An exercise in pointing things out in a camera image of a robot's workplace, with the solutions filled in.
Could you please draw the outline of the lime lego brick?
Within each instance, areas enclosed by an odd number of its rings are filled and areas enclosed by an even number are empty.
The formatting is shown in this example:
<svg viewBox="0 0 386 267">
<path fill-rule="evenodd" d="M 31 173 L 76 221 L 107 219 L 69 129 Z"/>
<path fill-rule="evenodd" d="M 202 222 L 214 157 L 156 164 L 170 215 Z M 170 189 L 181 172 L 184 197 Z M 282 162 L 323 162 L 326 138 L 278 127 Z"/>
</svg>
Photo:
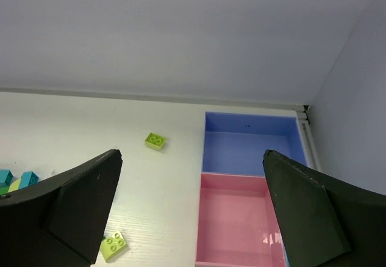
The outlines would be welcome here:
<svg viewBox="0 0 386 267">
<path fill-rule="evenodd" d="M 128 244 L 120 231 L 115 231 L 110 236 L 104 236 L 100 251 L 106 263 L 114 261 L 121 253 L 128 249 Z"/>
<path fill-rule="evenodd" d="M 155 133 L 150 133 L 145 139 L 145 146 L 160 151 L 166 142 L 166 138 Z"/>
</svg>

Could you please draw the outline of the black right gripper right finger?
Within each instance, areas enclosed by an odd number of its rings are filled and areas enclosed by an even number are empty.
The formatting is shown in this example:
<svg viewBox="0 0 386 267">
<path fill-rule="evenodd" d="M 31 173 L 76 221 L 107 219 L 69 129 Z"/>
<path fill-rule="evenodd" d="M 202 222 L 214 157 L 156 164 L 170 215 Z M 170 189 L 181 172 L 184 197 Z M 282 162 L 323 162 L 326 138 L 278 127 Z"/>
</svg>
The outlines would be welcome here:
<svg viewBox="0 0 386 267">
<path fill-rule="evenodd" d="M 274 150 L 263 167 L 290 266 L 385 266 L 385 195 Z"/>
</svg>

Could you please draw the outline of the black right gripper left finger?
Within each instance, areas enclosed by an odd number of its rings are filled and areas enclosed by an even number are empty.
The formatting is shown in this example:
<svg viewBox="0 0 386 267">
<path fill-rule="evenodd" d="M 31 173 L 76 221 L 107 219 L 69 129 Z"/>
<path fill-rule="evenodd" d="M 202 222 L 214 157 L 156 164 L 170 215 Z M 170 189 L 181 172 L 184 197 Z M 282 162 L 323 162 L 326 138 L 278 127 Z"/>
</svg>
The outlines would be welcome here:
<svg viewBox="0 0 386 267">
<path fill-rule="evenodd" d="M 111 149 L 80 166 L 1 195 L 1 266 L 91 266 L 122 168 Z"/>
</svg>

